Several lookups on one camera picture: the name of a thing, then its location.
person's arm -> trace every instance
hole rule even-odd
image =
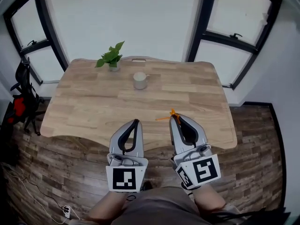
[[[200,213],[209,214],[222,209],[226,202],[209,184],[204,184],[200,188],[192,191],[195,204]]]
[[[108,192],[89,212],[86,220],[98,223],[116,218],[126,202],[128,194]]]

white cup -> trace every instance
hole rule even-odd
[[[133,75],[133,86],[136,89],[144,89],[147,87],[147,77],[143,72],[137,72]]]

white cable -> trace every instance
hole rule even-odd
[[[23,185],[24,185],[24,187],[25,187],[25,189],[26,189],[26,191],[27,191],[27,193],[39,204],[39,205],[41,205],[41,207],[45,210],[45,212],[47,213],[47,215],[49,216],[49,218],[51,218],[54,222],[56,222],[57,224],[63,224],[63,223],[65,223],[65,221],[67,220],[67,218],[65,219],[65,221],[63,221],[62,223],[59,223],[59,222],[57,222],[57,221],[55,221],[52,217],[51,217],[51,215],[46,211],[46,209],[43,207],[43,205],[42,204],[40,204],[31,194],[30,194],[30,192],[27,190],[27,188],[26,188],[26,186],[25,186],[25,184],[23,183],[23,181],[19,178],[19,177],[16,177],[16,176],[13,176],[13,175],[11,175],[9,172],[8,172],[8,174],[10,175],[10,176],[12,176],[12,177],[14,177],[14,178],[17,178]]]
[[[65,205],[65,206],[69,206],[72,209],[72,211],[75,213],[74,209],[70,205]]]

red object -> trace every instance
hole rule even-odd
[[[14,99],[14,110],[15,110],[15,116],[17,117],[21,117],[26,109],[23,101],[24,101],[23,97]],[[9,118],[7,122],[13,123],[14,118]]]

window frame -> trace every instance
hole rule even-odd
[[[38,17],[40,19],[42,28],[44,30],[46,39],[39,41],[35,44],[31,44],[30,46],[27,46],[25,48],[21,48],[19,39],[17,37],[17,34],[15,32],[14,26],[11,21],[11,18],[28,1],[29,0],[14,1],[14,3],[3,14],[6,28],[8,30],[10,38],[12,39],[17,52],[19,53],[19,56],[21,57],[21,59],[23,61],[26,61],[26,58],[25,58],[26,54],[51,46],[58,62],[60,63],[61,68],[65,72],[68,67],[68,62],[67,62],[64,52],[60,46],[60,43],[58,41],[54,26],[52,24],[50,14],[49,14],[49,11],[47,8],[46,0],[35,0]],[[43,81],[38,77],[37,73],[34,71],[33,67],[31,67],[30,73],[39,85],[41,85],[43,83]]]
[[[268,23],[264,26],[255,46],[236,38],[221,35],[212,31],[207,31],[207,26],[210,20],[214,1],[215,0],[199,0],[192,37],[190,39],[190,44],[187,50],[186,62],[195,61],[201,40],[228,45],[252,53],[250,59],[248,60],[244,68],[240,71],[239,75],[233,81],[233,83],[229,84],[229,86],[223,85],[223,87],[225,88],[231,88],[234,90],[244,78],[244,76],[254,63],[255,59],[257,58],[258,54],[262,50],[263,45],[265,44],[277,18],[282,0],[270,0],[271,5],[268,10]]]

